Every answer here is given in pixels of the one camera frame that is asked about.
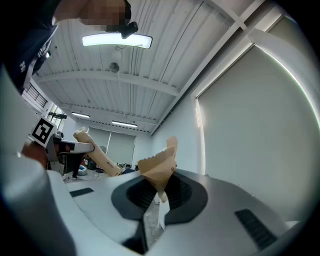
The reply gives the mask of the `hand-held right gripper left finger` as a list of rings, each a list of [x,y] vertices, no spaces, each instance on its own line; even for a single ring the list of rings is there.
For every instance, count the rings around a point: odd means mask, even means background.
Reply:
[[[144,223],[124,218],[112,202],[116,188],[141,179],[131,172],[64,182],[63,220],[76,256],[157,256],[157,247],[148,247]]]

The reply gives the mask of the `grey roller blind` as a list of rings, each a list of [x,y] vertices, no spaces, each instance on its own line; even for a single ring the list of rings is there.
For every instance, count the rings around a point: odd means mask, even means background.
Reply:
[[[90,127],[88,134],[99,147],[106,148],[106,155],[119,164],[132,164],[136,137],[123,133]]]

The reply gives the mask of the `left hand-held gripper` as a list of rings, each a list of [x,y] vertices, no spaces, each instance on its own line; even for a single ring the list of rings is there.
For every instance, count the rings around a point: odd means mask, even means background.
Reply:
[[[48,160],[46,169],[58,172],[61,176],[72,173],[72,177],[76,178],[83,155],[95,149],[91,143],[64,140],[57,126],[43,117],[38,120],[29,135],[44,147]]]

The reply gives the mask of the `person's left forearm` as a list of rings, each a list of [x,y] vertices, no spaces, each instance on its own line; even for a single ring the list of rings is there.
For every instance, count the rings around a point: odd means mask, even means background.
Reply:
[[[48,158],[45,148],[42,145],[35,141],[27,140],[24,143],[21,153],[27,158],[38,161],[45,170],[47,169]]]

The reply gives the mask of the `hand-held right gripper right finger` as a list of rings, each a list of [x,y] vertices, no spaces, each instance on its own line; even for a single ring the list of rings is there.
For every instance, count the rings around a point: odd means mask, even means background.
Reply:
[[[185,170],[183,175],[200,183],[208,200],[202,212],[188,223],[167,225],[149,250],[149,256],[280,256],[300,232],[277,213],[242,188],[219,179]],[[249,210],[275,236],[275,241],[260,249],[241,222]]]

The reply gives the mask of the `person's dark shirt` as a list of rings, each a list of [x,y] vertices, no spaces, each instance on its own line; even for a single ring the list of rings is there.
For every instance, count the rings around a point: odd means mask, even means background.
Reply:
[[[40,13],[29,21],[24,30],[3,45],[4,52],[0,53],[0,60],[20,94],[46,61],[58,28],[52,13]]]

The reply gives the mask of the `white orange snack packet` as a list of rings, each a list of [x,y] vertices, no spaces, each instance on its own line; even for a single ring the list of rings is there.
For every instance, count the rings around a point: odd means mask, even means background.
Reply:
[[[119,168],[96,144],[93,138],[89,135],[85,127],[76,130],[73,137],[79,143],[88,143],[93,145],[94,150],[87,152],[88,156],[96,163],[97,166],[101,167],[103,171],[110,177],[119,176],[122,174],[122,169]]]

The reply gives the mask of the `black railing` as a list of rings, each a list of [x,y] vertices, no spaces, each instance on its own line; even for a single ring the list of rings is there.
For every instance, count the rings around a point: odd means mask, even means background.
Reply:
[[[31,83],[26,88],[24,88],[22,96],[41,109],[43,109],[48,102],[45,97]]]

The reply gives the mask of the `torn brown paper wrapper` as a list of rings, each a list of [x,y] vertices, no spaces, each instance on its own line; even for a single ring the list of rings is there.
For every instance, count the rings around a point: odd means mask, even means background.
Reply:
[[[156,189],[162,203],[168,200],[165,189],[177,168],[177,149],[178,139],[171,136],[166,140],[165,150],[137,162],[141,175]]]

